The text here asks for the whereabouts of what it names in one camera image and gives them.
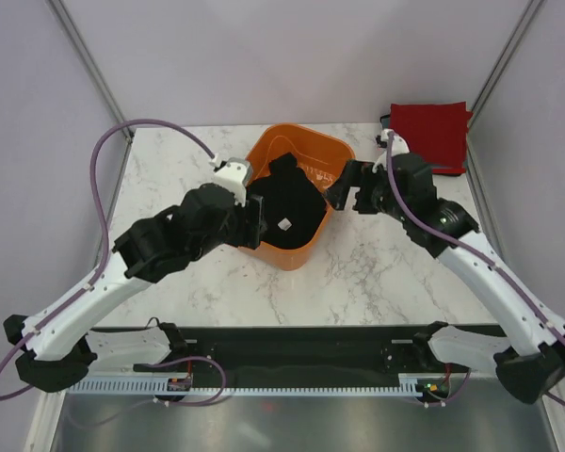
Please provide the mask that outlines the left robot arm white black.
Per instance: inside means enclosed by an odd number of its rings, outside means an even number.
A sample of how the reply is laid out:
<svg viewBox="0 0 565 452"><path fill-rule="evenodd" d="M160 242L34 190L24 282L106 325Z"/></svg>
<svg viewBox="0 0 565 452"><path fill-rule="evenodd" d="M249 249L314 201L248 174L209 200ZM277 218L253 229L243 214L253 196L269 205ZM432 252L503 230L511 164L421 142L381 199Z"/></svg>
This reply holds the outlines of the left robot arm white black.
<svg viewBox="0 0 565 452"><path fill-rule="evenodd" d="M264 200L203 184L118 237L106 262L41 313L12 315L4 323L12 344L22 347L15 366L21 381L55 393L88 374L128 368L147 372L185 365L188 345L172 323L123 332L99 332L98 322L134 295L220 245L256 249L266 228Z"/></svg>

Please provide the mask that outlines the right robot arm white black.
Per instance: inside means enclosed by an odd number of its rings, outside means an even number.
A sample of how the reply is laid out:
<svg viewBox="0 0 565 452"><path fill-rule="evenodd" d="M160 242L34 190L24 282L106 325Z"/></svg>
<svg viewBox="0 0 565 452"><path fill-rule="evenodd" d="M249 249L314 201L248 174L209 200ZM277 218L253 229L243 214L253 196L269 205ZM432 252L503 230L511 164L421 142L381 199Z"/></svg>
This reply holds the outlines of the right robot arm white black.
<svg viewBox="0 0 565 452"><path fill-rule="evenodd" d="M495 376L516 399L533 404L565 379L565 320L547 308L493 250L476 220L441 198L429 165L405 153L386 164L349 159L324 197L344 209L355 188L354 211L388 215L408 238L465 283L503 331L490 336L434 322L413 339L412 358L423 370L455 364Z"/></svg>

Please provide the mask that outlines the orange plastic basket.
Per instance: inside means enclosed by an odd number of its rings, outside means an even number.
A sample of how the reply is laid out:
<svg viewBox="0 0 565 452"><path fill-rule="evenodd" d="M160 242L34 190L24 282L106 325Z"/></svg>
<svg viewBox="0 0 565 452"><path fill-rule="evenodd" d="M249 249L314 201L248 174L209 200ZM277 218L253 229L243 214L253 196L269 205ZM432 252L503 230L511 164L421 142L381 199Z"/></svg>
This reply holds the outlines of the orange plastic basket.
<svg viewBox="0 0 565 452"><path fill-rule="evenodd" d="M313 129L267 128L247 155L254 169L248 192L263 198L266 232L245 253L286 271L303 266L332 214L324 191L354 157L344 141Z"/></svg>

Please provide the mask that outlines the black t shirt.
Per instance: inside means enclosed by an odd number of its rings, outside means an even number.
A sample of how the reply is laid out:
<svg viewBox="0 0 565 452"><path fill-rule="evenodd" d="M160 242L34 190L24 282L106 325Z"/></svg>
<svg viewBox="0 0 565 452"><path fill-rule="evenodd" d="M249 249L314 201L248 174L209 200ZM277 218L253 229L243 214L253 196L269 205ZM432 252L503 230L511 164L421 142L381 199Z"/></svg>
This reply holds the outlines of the black t shirt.
<svg viewBox="0 0 565 452"><path fill-rule="evenodd" d="M270 174L255 179L248 193L264 198L266 232L262 240L282 250L307 245L320 226L327 204L292 153L268 164Z"/></svg>

